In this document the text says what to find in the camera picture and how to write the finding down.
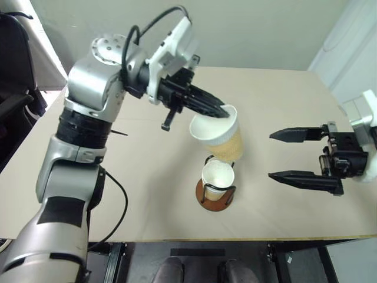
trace brown coaster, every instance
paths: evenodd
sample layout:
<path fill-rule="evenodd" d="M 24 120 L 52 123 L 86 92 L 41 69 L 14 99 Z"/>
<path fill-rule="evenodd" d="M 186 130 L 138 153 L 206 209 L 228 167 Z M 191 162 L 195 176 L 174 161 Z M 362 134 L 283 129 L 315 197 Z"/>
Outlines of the brown coaster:
<path fill-rule="evenodd" d="M 204 202 L 202 203 L 201 200 L 202 200 L 202 197 L 203 197 L 203 182 L 201 181 L 201 179 L 199 180 L 198 184 L 196 185 L 196 199 L 197 199 L 198 203 L 202 207 L 204 207 L 205 209 L 210 210 L 210 211 L 222 211 L 225 208 L 227 208 L 228 206 L 230 206 L 230 204 L 233 201 L 233 193 L 234 193 L 234 189 L 230 189 L 221 197 L 221 199 L 213 201 L 213 200 L 209 200 L 209 199 L 204 198 Z"/>

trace beige table surface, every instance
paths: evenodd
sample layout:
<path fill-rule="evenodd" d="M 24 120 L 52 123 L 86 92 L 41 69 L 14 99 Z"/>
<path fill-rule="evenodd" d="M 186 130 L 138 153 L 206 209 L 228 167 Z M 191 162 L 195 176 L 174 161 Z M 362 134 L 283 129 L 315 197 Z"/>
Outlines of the beige table surface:
<path fill-rule="evenodd" d="M 244 156 L 234 169 L 238 189 L 222 212 L 204 210 L 195 185 L 209 155 L 191 138 L 194 113 L 176 115 L 169 133 L 160 126 L 168 110 L 146 97 L 127 95 L 111 134 L 103 166 L 125 187 L 130 205 L 111 241 L 166 239 L 348 238 L 377 234 L 377 184 L 343 182 L 345 194 L 301 190 L 267 173 L 310 170 L 326 140 L 288 144 L 270 140 L 285 127 L 320 126 L 330 120 L 348 131 L 347 118 L 317 76 L 307 71 L 198 68 L 194 84 L 239 111 Z M 0 175 L 0 238 L 15 238 L 37 212 L 35 182 L 50 135 L 62 110 L 61 96 L 33 128 Z M 99 240 L 123 211 L 121 191 L 106 181 L 102 202 L 92 212 L 90 239 Z"/>

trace silver robotic arm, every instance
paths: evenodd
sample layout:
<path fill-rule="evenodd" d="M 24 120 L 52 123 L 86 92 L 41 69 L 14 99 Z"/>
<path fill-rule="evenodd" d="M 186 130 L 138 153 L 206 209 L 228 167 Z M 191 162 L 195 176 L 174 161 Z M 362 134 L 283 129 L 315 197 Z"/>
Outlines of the silver robotic arm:
<path fill-rule="evenodd" d="M 91 45 L 68 77 L 68 96 L 38 176 L 38 213 L 12 244 L 0 282 L 85 282 L 88 214 L 101 200 L 105 143 L 125 90 L 170 109 L 170 129 L 183 107 L 227 117 L 223 103 L 191 85 L 199 62 L 191 22 L 184 17 L 151 58 L 122 35 L 105 35 Z"/>

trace paper cup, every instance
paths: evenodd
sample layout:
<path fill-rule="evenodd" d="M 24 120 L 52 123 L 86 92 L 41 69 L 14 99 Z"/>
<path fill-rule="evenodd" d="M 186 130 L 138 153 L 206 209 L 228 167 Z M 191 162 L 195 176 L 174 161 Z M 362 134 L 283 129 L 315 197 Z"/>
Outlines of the paper cup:
<path fill-rule="evenodd" d="M 203 181 L 203 188 L 205 184 L 225 188 L 233 184 L 234 171 L 228 163 L 212 160 L 203 167 L 201 179 Z M 215 190 L 211 187 L 207 187 L 206 198 L 209 200 L 219 200 L 225 193 L 225 190 Z"/>
<path fill-rule="evenodd" d="M 218 159 L 235 161 L 243 153 L 237 109 L 232 105 L 223 105 L 222 108 L 229 113 L 228 118 L 195 115 L 190 123 L 190 134 Z"/>

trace white wall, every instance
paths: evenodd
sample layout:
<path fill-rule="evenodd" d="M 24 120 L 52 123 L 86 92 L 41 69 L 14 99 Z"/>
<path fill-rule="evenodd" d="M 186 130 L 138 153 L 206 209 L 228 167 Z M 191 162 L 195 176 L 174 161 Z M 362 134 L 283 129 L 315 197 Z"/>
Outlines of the white wall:
<path fill-rule="evenodd" d="M 201 44 L 201 65 L 305 70 L 348 0 L 31 0 L 66 70 L 97 35 L 126 34 L 183 4 Z M 158 46 L 179 14 L 143 40 Z"/>
<path fill-rule="evenodd" d="M 377 0 L 352 0 L 313 60 L 339 103 L 372 89 L 377 94 Z"/>

